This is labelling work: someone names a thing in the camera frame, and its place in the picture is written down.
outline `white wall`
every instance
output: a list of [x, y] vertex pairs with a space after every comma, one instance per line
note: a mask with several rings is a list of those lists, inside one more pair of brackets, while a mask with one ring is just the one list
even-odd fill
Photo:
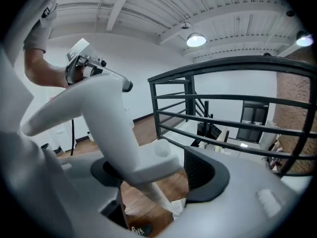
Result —
[[[243, 70], [214, 72], [196, 75], [195, 88], [198, 94], [237, 94], [276, 97], [276, 72]], [[210, 113], [215, 119], [241, 120], [243, 101], [209, 100]], [[272, 120], [275, 104], [270, 104], [267, 120]], [[230, 127], [229, 137], [236, 138], [238, 128]]]
[[[163, 72], [175, 69], [192, 61], [182, 57], [180, 54], [170, 49], [147, 43], [131, 37], [124, 37], [112, 34], [78, 34], [69, 35], [49, 40], [45, 59], [55, 66], [66, 66], [65, 55], [69, 49], [81, 38], [85, 38], [92, 44], [97, 55], [107, 61], [107, 67], [114, 70], [133, 82], [133, 89], [129, 93], [123, 94], [125, 108], [129, 110], [132, 119], [142, 117], [153, 112], [152, 100], [148, 78]], [[26, 115], [25, 122], [34, 112], [36, 112], [49, 97], [60, 93], [63, 89], [55, 87], [40, 87], [32, 84], [24, 75], [23, 54], [20, 54], [15, 70], [22, 82], [28, 87], [35, 98], [31, 103]], [[165, 85], [158, 87], [158, 94], [183, 91], [181, 85]], [[160, 107], [175, 103], [179, 100], [160, 101]], [[88, 128], [83, 118], [75, 119], [75, 138], [87, 135]], [[50, 142], [54, 149], [54, 139], [49, 133], [33, 137], [38, 144]]]

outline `door frame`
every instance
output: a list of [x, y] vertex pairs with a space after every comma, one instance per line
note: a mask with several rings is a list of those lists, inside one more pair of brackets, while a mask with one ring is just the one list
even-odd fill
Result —
[[[255, 117], [256, 117], [256, 113], [257, 113], [257, 108], [259, 108], [259, 109], [264, 109], [264, 110], [265, 110], [265, 119], [264, 119], [264, 121], [262, 122], [262, 125], [265, 125], [266, 120], [267, 120], [267, 115], [268, 115], [269, 103], [262, 103], [262, 102], [258, 102], [258, 103], [245, 103], [245, 101], [243, 101], [240, 122], [242, 122], [242, 119], [243, 119], [244, 108], [253, 108], [253, 109], [254, 109], [254, 110], [253, 110], [253, 114], [252, 114], [251, 124], [254, 123], [254, 120], [255, 120]], [[250, 143], [257, 143], [257, 144], [258, 144], [259, 141], [260, 141], [260, 139], [261, 139], [261, 137], [262, 137], [262, 134], [263, 134], [263, 132], [260, 131], [260, 133], [259, 133], [259, 135], [258, 135], [258, 137], [257, 137], [257, 140], [256, 140], [256, 141], [250, 141], [249, 138], [250, 138], [250, 135], [251, 135], [252, 130], [249, 129], [248, 137], [247, 137], [248, 140], [247, 140], [247, 139], [238, 138], [239, 130], [241, 130], [241, 129], [238, 129], [238, 133], [237, 133], [236, 139], [237, 139], [237, 140], [241, 140], [241, 141], [250, 142]]]

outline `person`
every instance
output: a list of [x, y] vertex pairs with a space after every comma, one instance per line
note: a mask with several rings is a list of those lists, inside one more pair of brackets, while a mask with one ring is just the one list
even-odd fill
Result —
[[[24, 40], [24, 72], [27, 78], [34, 84], [68, 88], [69, 85], [65, 77], [66, 67], [54, 66], [44, 59], [53, 22], [57, 17], [57, 7], [56, 0], [51, 0], [42, 13], [41, 18], [32, 27]], [[74, 75], [75, 82], [82, 80], [83, 69], [76, 70], [76, 74]], [[147, 224], [140, 227], [132, 227], [131, 231], [140, 236], [147, 236], [152, 231], [152, 225]]]

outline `black cable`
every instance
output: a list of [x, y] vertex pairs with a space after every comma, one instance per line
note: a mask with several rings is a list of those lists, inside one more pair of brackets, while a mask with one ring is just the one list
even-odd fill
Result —
[[73, 156], [74, 153], [74, 144], [75, 144], [75, 127], [74, 127], [74, 119], [71, 120], [71, 152], [70, 156]]

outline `forearm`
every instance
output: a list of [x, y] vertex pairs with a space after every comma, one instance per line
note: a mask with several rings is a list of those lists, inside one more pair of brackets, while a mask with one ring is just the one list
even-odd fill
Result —
[[42, 51], [39, 51], [42, 53], [31, 52], [26, 52], [24, 60], [25, 75], [31, 82], [40, 86], [68, 87], [65, 79], [65, 68], [55, 67], [46, 62], [43, 59]]

